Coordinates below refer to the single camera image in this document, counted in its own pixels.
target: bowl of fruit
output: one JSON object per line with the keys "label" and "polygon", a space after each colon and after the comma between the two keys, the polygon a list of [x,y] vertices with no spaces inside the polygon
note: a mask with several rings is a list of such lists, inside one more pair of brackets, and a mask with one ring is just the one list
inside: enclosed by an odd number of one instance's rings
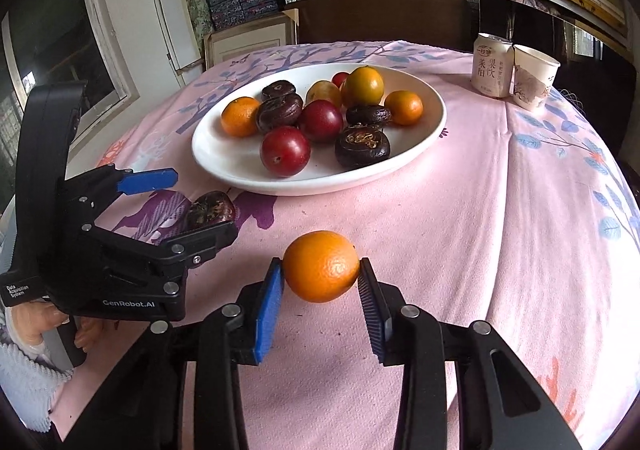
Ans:
{"label": "bowl of fruit", "polygon": [[353,188],[414,160],[447,110],[424,81],[388,67],[305,65],[238,88],[202,118],[196,162],[230,186],[268,195]]}

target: paper cup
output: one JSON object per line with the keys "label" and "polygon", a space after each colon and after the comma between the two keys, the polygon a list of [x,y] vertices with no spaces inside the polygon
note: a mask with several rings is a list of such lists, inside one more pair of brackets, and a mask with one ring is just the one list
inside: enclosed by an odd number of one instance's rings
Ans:
{"label": "paper cup", "polygon": [[556,79],[560,62],[543,52],[521,45],[515,49],[513,100],[523,108],[535,112],[543,107],[546,96]]}

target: orange fruit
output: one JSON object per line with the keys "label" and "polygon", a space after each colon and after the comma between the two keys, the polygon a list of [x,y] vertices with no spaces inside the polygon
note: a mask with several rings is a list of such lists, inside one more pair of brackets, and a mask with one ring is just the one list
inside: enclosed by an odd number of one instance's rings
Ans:
{"label": "orange fruit", "polygon": [[260,101],[253,97],[239,97],[229,103],[220,116],[223,130],[233,137],[248,137],[258,131],[255,113]]}
{"label": "orange fruit", "polygon": [[316,99],[331,101],[338,109],[342,106],[342,96],[340,89],[331,81],[316,81],[306,93],[305,105]]}
{"label": "orange fruit", "polygon": [[385,83],[373,67],[358,67],[341,87],[346,107],[357,104],[378,104],[385,94]]}
{"label": "orange fruit", "polygon": [[413,125],[422,116],[422,100],[414,92],[396,90],[385,99],[385,106],[391,111],[391,119],[397,125]]}
{"label": "orange fruit", "polygon": [[329,302],[353,285],[360,270],[356,249],[342,235],[312,231],[294,240],[282,257],[284,278],[307,302]]}

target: white plate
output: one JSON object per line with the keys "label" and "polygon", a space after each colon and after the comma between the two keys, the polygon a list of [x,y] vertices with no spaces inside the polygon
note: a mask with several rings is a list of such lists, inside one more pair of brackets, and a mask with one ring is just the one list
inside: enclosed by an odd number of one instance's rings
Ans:
{"label": "white plate", "polygon": [[335,159],[334,146],[312,145],[311,159],[299,174],[282,179],[272,175],[260,161],[261,135],[237,139],[229,137],[220,125],[220,114],[241,96],[260,100],[262,88],[278,80],[289,80],[305,99],[306,92],[318,80],[331,80],[338,72],[353,72],[362,64],[306,65],[265,76],[238,88],[224,97],[202,118],[191,140],[197,163],[230,186],[267,195],[316,195],[353,188],[381,178],[414,160],[438,137],[447,119],[440,94],[428,83],[387,67],[375,67],[385,81],[385,97],[395,90],[410,90],[422,99],[424,113],[416,125],[387,126],[391,144],[389,159],[348,170]]}

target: floral tablecloth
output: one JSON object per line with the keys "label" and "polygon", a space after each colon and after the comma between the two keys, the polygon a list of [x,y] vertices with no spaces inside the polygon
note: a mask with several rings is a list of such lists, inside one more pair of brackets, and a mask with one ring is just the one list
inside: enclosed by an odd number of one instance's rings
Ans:
{"label": "floral tablecloth", "polygon": [[[271,257],[300,234],[338,231],[408,302],[441,321],[491,322],[583,448],[596,449],[640,387],[640,213],[603,141],[558,91],[534,116],[476,93],[471,61],[406,42],[353,42],[268,49],[217,65],[102,160],[136,171],[174,167],[176,187],[121,197],[98,224],[159,242],[199,195],[230,194],[238,240],[191,272],[185,322],[262,279]],[[230,189],[196,165],[191,135],[223,96],[265,74],[324,62],[384,65],[427,81],[447,105],[441,138],[380,181],[310,197]],[[65,385],[52,413],[62,435],[144,328],[121,322]],[[325,305],[287,290],[271,353],[260,367],[241,368],[250,446],[391,448],[401,372],[372,355],[356,289]],[[449,447],[457,448],[456,386],[447,377]]]}

